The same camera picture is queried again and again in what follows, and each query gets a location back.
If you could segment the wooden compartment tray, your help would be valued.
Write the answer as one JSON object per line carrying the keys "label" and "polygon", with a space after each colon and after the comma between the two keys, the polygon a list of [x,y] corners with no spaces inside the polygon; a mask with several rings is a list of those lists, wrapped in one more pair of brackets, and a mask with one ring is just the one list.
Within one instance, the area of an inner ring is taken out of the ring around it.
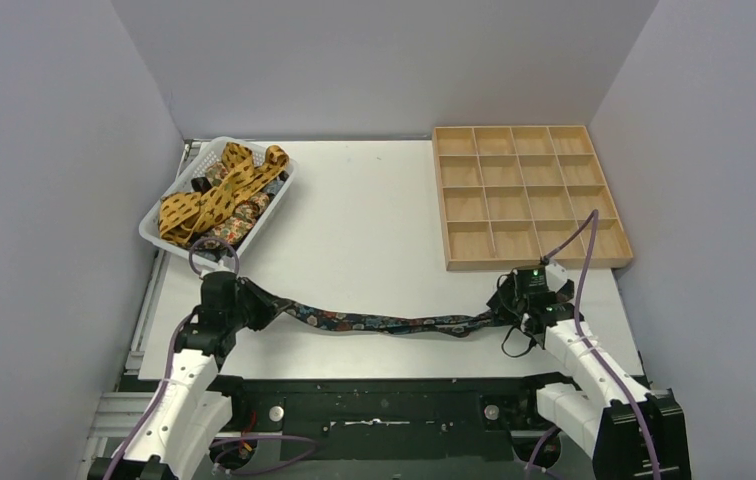
{"label": "wooden compartment tray", "polygon": [[432,135],[447,270],[503,271],[550,251],[579,268],[634,254],[583,125],[439,126]]}

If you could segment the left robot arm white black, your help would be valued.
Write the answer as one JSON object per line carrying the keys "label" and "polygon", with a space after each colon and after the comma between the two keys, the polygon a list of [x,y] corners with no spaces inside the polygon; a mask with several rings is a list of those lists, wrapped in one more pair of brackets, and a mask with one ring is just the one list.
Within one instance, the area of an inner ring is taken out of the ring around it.
{"label": "left robot arm white black", "polygon": [[249,418],[246,397],[210,388],[237,333],[266,328],[289,304],[233,272],[204,276],[199,304],[168,342],[152,399],[114,453],[93,461],[88,478],[179,479],[197,467],[222,427],[234,430]]}

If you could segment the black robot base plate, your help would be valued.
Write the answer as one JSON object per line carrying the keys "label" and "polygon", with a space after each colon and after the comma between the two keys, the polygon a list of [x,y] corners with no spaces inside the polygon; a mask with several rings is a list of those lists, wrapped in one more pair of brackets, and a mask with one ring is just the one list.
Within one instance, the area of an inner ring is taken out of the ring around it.
{"label": "black robot base plate", "polygon": [[227,433],[283,433],[281,460],[319,447],[315,460],[512,458],[511,432],[543,431],[534,393],[556,373],[519,378],[247,380],[221,375],[210,387],[233,408]]}

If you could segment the dark floral tie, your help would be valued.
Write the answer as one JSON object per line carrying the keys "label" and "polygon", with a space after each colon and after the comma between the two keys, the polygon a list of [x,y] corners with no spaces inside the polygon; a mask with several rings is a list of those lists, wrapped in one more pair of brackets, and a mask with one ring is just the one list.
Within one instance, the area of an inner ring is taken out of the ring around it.
{"label": "dark floral tie", "polygon": [[483,328],[506,326],[492,310],[478,315],[397,317],[324,310],[291,299],[273,297],[267,304],[276,314],[286,314],[319,330],[329,332],[365,331],[389,335],[436,332],[464,338]]}

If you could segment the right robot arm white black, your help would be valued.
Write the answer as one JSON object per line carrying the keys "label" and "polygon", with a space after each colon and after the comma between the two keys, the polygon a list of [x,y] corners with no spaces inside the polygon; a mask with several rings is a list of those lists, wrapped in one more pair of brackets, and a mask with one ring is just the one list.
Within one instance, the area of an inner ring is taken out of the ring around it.
{"label": "right robot arm white black", "polygon": [[566,380],[535,392],[538,416],[579,445],[598,479],[689,479],[684,411],[628,374],[579,309],[582,283],[550,264],[502,276],[488,306],[554,358]]}

